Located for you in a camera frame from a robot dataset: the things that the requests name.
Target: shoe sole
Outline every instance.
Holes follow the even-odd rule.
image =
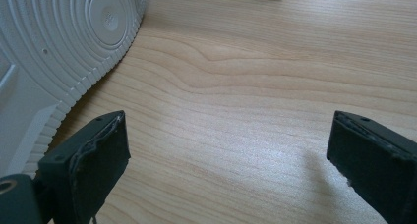
[[[146,0],[0,0],[0,177],[34,176],[71,107],[128,51]]]

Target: black plastic piece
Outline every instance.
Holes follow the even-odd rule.
[[[327,158],[388,223],[417,223],[417,143],[368,118],[336,111]]]
[[[95,118],[39,161],[35,180],[0,180],[0,223],[89,223],[129,158],[125,113]]]

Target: wooden floor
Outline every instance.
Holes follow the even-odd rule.
[[[334,110],[417,140],[417,0],[149,0],[57,144],[125,110],[98,223],[384,223],[326,160]]]

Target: white sneaker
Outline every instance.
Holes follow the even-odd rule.
[[[0,0],[0,177],[34,176],[61,121],[129,49],[145,0]]]

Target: light wooden surface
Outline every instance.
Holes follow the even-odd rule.
[[[417,140],[417,0],[149,0],[67,116],[127,114],[98,223],[384,223],[327,160],[334,110]]]

